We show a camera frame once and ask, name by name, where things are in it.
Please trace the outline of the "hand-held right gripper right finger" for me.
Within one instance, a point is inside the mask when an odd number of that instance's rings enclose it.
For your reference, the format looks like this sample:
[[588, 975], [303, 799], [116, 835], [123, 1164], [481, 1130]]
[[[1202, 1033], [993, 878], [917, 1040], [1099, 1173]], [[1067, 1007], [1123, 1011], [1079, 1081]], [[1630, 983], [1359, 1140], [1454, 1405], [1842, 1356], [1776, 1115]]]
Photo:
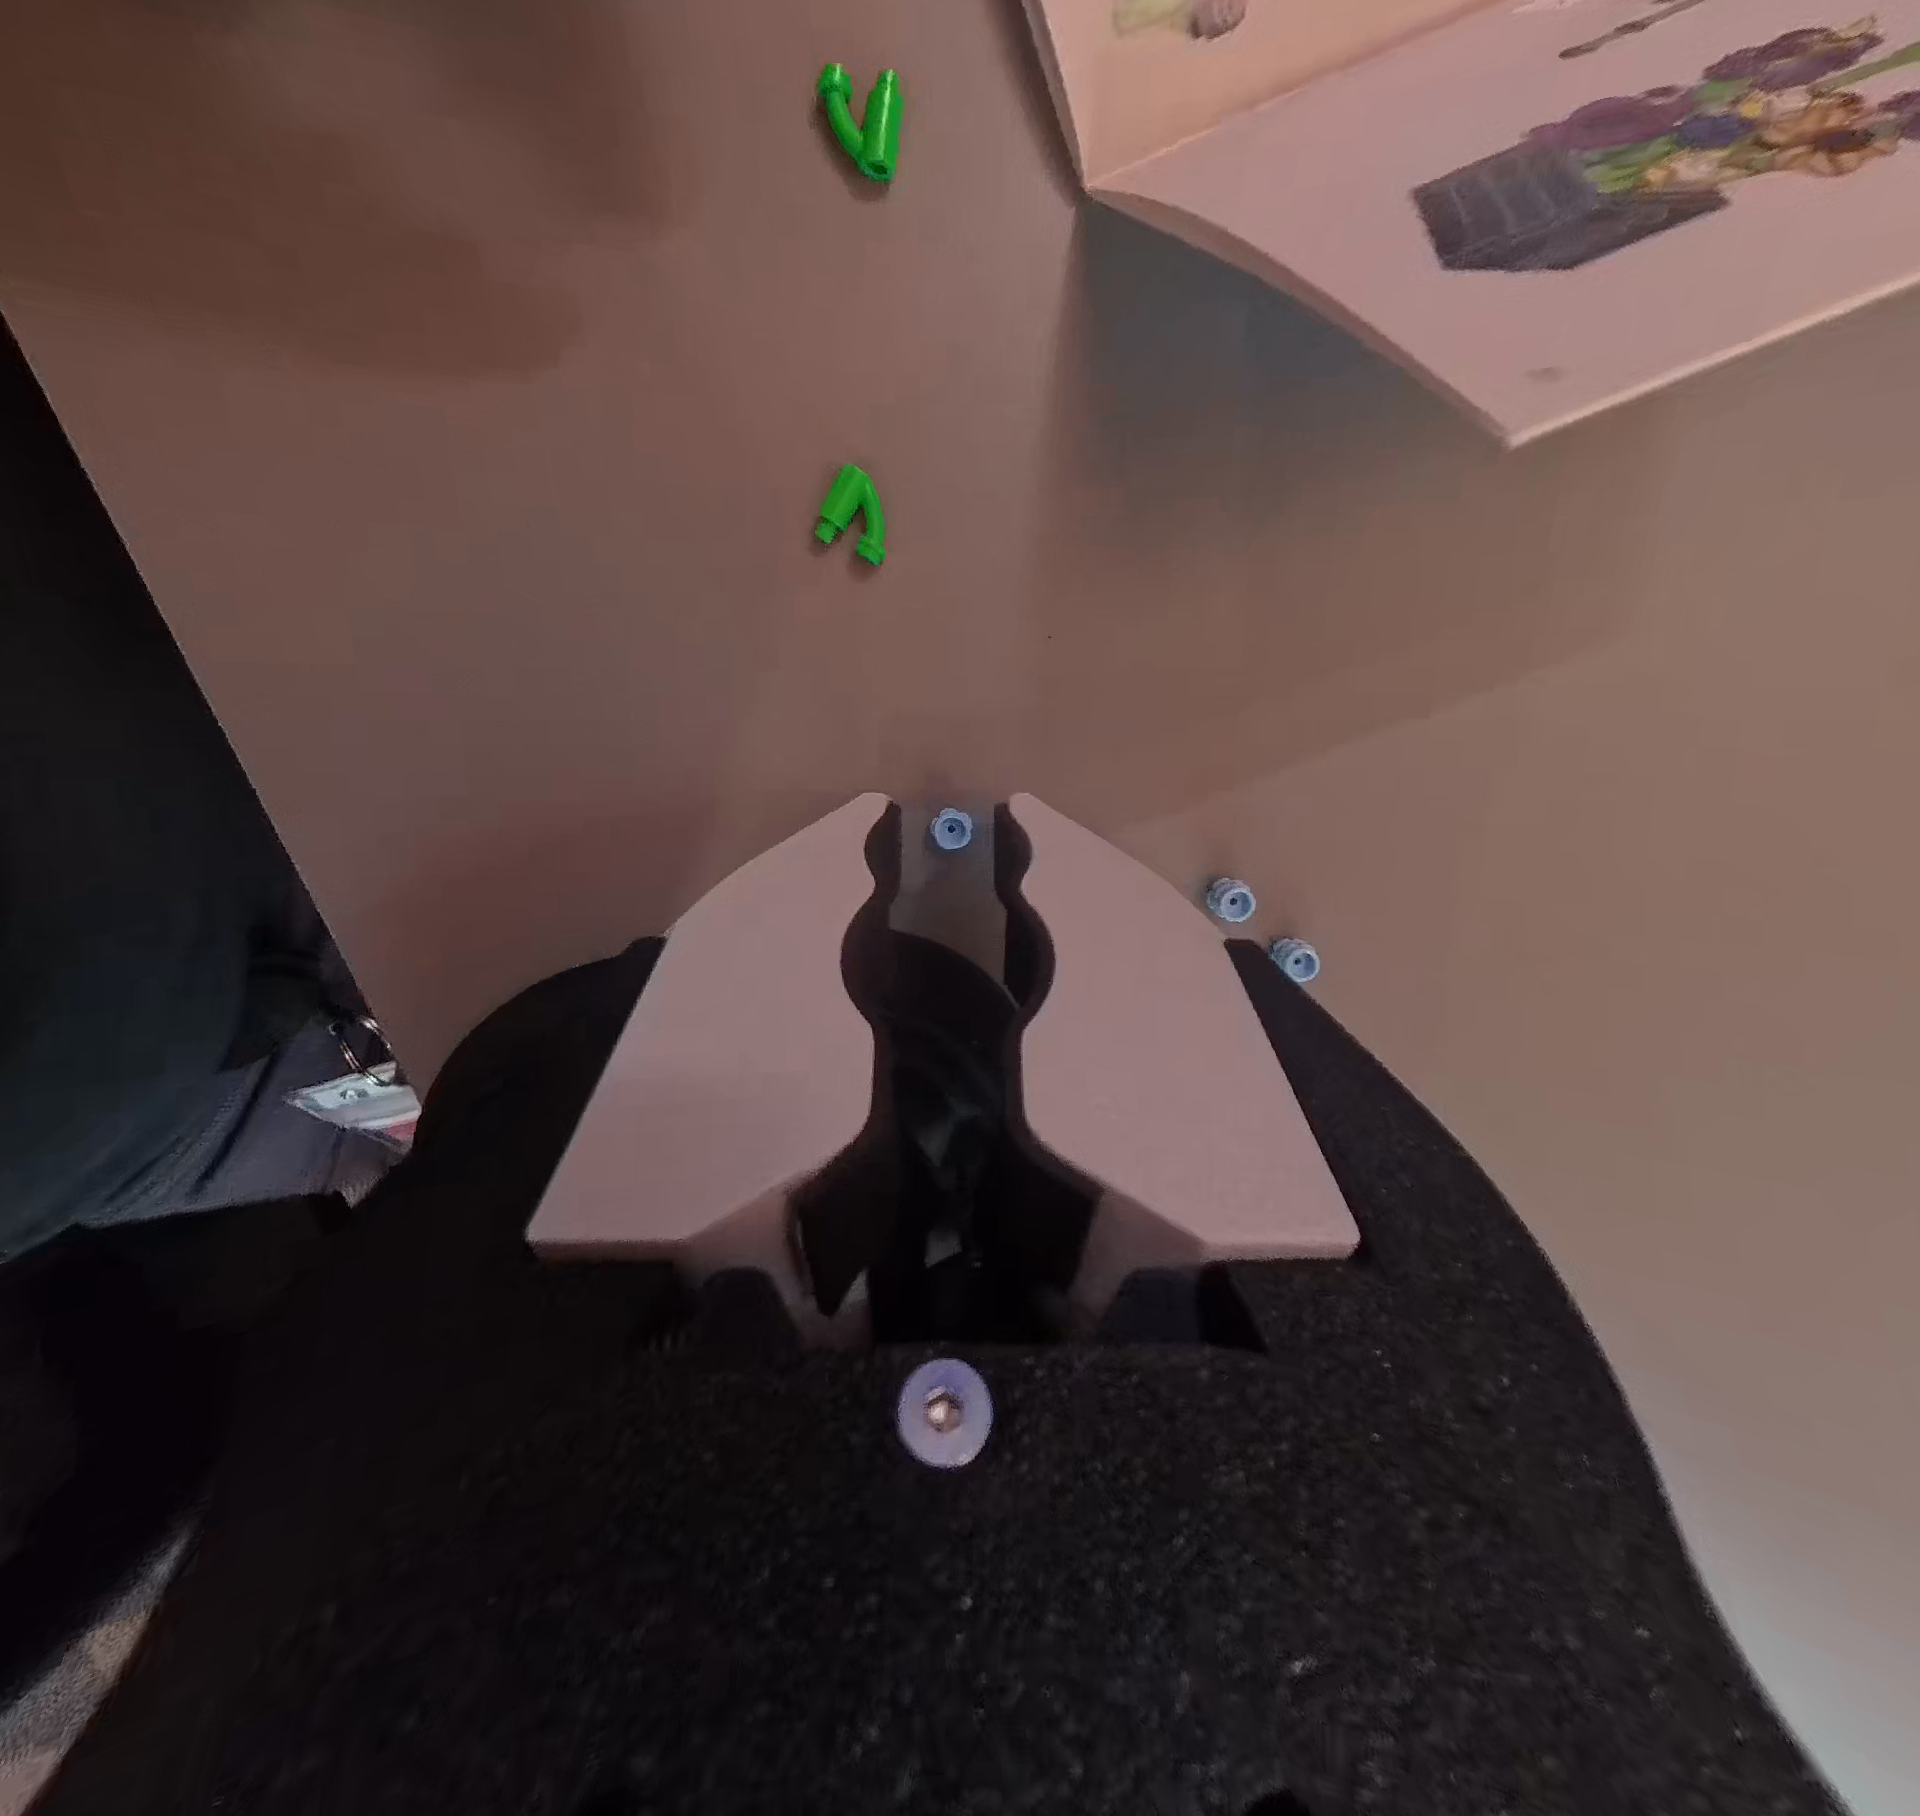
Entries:
[[1135, 1272], [1357, 1254], [1359, 1228], [1225, 940], [1134, 855], [1006, 802], [1011, 912], [1041, 937], [1018, 1041], [1037, 1155], [1092, 1185], [1068, 1280], [1101, 1317]]

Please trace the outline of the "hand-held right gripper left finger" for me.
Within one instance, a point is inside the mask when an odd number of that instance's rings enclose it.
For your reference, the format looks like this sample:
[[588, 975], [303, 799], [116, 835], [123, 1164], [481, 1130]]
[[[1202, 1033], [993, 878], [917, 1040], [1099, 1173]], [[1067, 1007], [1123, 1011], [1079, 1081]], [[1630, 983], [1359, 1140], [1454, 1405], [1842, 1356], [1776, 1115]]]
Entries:
[[875, 899], [885, 796], [856, 796], [707, 889], [658, 956], [526, 1227], [541, 1258], [756, 1271], [820, 1312], [793, 1210], [875, 1109], [843, 950]]

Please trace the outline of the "lego instruction booklet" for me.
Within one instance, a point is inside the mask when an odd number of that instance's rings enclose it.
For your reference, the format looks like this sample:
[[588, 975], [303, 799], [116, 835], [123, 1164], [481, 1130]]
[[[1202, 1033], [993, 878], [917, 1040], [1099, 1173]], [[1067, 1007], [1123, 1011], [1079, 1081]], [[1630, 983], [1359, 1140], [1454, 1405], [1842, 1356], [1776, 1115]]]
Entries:
[[1020, 0], [1092, 201], [1518, 447], [1917, 288], [1919, 0]]

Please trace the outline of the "green lego leaf piece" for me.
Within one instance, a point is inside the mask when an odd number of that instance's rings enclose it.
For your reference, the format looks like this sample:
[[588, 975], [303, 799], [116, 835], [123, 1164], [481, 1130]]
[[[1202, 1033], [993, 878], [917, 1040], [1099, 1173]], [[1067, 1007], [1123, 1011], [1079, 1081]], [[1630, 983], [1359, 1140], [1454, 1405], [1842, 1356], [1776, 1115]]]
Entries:
[[817, 507], [811, 537], [822, 546], [852, 541], [852, 554], [866, 568], [887, 559], [887, 518], [873, 474], [856, 463], [843, 465]]
[[903, 88], [895, 68], [877, 71], [864, 103], [853, 101], [852, 74], [828, 60], [814, 79], [814, 101], [833, 144], [866, 182], [887, 190], [897, 179]]

